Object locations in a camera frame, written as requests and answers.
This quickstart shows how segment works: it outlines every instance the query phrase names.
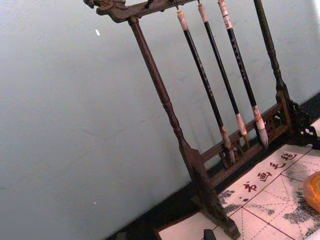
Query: orange object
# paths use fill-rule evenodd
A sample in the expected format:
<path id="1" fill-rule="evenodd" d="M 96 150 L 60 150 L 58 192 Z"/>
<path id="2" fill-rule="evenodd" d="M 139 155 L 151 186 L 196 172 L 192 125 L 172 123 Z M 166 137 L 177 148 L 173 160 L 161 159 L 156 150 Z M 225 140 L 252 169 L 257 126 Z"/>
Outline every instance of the orange object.
<path id="1" fill-rule="evenodd" d="M 310 175 L 304 181 L 303 193 L 308 204 L 320 212 L 320 171 Z"/>

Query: carved wooden stand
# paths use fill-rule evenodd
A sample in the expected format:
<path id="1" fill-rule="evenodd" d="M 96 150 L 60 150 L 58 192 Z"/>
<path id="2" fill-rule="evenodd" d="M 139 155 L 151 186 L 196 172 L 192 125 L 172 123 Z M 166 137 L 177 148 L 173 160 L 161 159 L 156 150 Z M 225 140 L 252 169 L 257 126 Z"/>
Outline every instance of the carved wooden stand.
<path id="1" fill-rule="evenodd" d="M 177 0 L 178 5 L 183 5 L 194 0 Z M 264 147 L 257 141 L 253 141 L 249 148 L 242 146 L 242 137 L 239 130 L 230 135 L 230 141 L 234 148 L 236 161 L 231 163 L 226 154 L 223 142 L 219 142 L 204 153 L 193 149 L 184 138 L 183 131 L 175 115 L 173 105 L 170 101 L 166 87 L 161 79 L 156 63 L 149 50 L 139 25 L 138 18 L 158 11 L 174 7 L 174 3 L 167 0 L 149 0 L 148 2 L 126 6 L 124 0 L 84 0 L 91 8 L 98 6 L 96 12 L 99 15 L 109 15 L 116 23 L 128 21 L 133 34 L 141 50 L 145 64 L 152 78 L 160 101 L 166 111 L 170 124 L 179 142 L 179 149 L 187 167 L 189 175 L 197 188 L 197 195 L 203 212 L 217 225 L 220 225 L 227 235 L 232 239 L 240 236 L 235 222 L 229 218 L 222 205 L 219 203 L 214 187 L 230 176 L 234 171 L 248 162 L 253 156 L 261 152 Z M 269 31 L 267 19 L 261 0 L 254 0 L 261 31 L 263 34 L 266 50 L 270 57 L 271 66 L 276 79 L 276 104 L 262 114 L 267 130 L 269 143 L 284 133 L 289 133 L 294 142 L 299 145 L 312 144 L 313 148 L 320 149 L 320 138 L 318 138 L 314 127 L 310 126 L 309 116 L 299 109 L 298 104 L 293 102 L 288 89 L 281 77 L 281 71 L 276 58 L 276 51 Z M 257 127 L 252 120 L 246 126 L 248 132 Z M 209 177 L 204 164 L 219 155 L 224 164 L 224 169 L 212 177 Z"/>

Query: gray wall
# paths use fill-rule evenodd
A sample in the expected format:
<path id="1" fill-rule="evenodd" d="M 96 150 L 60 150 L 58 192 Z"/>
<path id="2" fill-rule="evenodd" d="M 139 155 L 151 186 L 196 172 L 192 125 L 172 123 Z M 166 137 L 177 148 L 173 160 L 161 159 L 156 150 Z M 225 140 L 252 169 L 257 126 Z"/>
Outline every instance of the gray wall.
<path id="1" fill-rule="evenodd" d="M 216 1 L 204 4 L 248 122 L 252 111 L 220 10 Z M 265 111 L 275 103 L 275 80 L 253 1 L 228 5 Z M 320 91 L 316 5 L 264 6 L 283 79 L 301 103 Z M 197 4 L 182 8 L 225 125 L 235 131 Z M 0 16 L 1 239 L 99 240 L 190 181 L 128 24 L 96 15 L 81 0 L 15 0 L 0 3 Z M 187 141 L 207 150 L 220 134 L 176 10 L 140 23 Z"/>

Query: brush label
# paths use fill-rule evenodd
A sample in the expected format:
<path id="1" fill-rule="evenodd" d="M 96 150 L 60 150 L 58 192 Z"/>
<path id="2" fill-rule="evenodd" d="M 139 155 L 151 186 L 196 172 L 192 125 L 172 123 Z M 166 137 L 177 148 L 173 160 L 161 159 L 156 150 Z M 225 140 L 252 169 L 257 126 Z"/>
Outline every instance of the brush label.
<path id="1" fill-rule="evenodd" d="M 180 9 L 176 13 L 177 13 L 177 16 L 178 16 L 178 19 L 179 19 L 179 22 L 181 24 L 183 31 L 188 30 L 188 25 L 187 25 L 187 21 L 185 19 L 184 12 Z"/>
<path id="2" fill-rule="evenodd" d="M 231 21 L 230 21 L 230 17 L 229 17 L 228 11 L 227 11 L 227 6 L 226 6 L 225 1 L 224 0 L 219 0 L 218 4 L 219 4 L 219 7 L 220 7 L 220 10 L 221 10 L 221 13 L 222 13 L 222 17 L 223 17 L 223 20 L 224 20 L 225 28 L 227 30 L 228 29 L 232 29 L 232 24 L 231 24 Z"/>
<path id="3" fill-rule="evenodd" d="M 201 15 L 203 23 L 208 22 L 208 17 L 207 17 L 206 11 L 205 11 L 205 7 L 201 3 L 198 5 L 198 10 Z"/>

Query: white brush tip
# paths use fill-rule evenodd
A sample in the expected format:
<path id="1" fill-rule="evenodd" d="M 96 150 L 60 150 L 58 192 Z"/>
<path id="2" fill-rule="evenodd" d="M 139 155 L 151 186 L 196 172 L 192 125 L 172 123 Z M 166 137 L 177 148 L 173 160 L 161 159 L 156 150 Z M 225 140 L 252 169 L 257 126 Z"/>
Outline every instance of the white brush tip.
<path id="1" fill-rule="evenodd" d="M 265 128 L 259 129 L 259 136 L 260 136 L 260 140 L 261 140 L 262 144 L 267 148 L 269 143 L 268 143 L 267 131 Z"/>

